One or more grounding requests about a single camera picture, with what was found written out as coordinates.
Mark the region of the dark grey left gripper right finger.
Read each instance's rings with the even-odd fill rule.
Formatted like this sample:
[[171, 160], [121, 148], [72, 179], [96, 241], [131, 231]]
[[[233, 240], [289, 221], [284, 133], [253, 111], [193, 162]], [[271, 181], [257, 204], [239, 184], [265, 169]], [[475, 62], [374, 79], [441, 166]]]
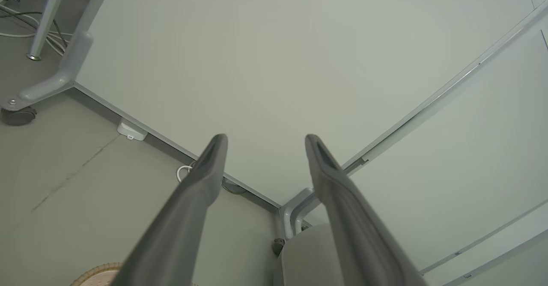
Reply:
[[424, 286], [421, 274], [321, 138], [305, 147], [315, 195], [326, 207], [347, 286]]

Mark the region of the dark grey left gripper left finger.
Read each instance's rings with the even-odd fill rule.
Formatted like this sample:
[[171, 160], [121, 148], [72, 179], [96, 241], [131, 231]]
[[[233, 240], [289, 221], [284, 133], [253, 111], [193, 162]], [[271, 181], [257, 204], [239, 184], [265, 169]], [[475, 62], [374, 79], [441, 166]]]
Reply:
[[123, 263], [113, 286], [192, 284], [207, 210], [221, 191], [227, 149], [225, 134], [211, 139]]

